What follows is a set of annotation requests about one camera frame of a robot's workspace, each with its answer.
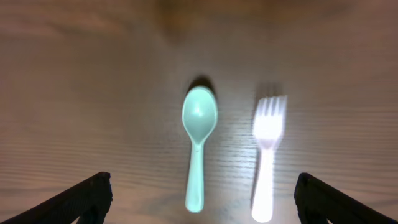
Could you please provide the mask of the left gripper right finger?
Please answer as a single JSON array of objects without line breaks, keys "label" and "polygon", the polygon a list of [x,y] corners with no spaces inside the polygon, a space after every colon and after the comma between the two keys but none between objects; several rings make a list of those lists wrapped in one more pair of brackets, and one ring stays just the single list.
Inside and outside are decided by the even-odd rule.
[{"label": "left gripper right finger", "polygon": [[298,176],[294,199],[301,224],[397,224],[304,172]]}]

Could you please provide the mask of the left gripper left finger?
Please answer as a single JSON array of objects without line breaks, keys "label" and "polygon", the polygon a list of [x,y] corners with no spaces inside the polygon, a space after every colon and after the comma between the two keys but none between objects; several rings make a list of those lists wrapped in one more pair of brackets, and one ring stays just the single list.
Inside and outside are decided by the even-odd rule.
[{"label": "left gripper left finger", "polygon": [[103,224],[113,194],[108,172],[99,172],[2,224]]}]

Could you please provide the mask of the white plastic fork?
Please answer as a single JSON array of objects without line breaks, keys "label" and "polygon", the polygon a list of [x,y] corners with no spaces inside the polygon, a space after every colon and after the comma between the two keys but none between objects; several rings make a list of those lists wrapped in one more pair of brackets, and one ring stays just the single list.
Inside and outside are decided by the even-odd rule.
[{"label": "white plastic fork", "polygon": [[251,215],[259,223],[271,221],[274,205],[274,158],[284,137],[287,97],[270,96],[259,100],[252,124],[259,158]]}]

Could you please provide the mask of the mint green plastic spoon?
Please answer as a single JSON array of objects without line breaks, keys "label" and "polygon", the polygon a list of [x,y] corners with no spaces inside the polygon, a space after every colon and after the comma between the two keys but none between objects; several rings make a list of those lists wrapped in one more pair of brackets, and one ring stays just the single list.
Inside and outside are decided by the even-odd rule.
[{"label": "mint green plastic spoon", "polygon": [[217,121],[218,109],[213,92],[205,86],[192,88],[182,108],[183,127],[192,144],[185,196],[185,207],[191,213],[201,212],[205,204],[204,145]]}]

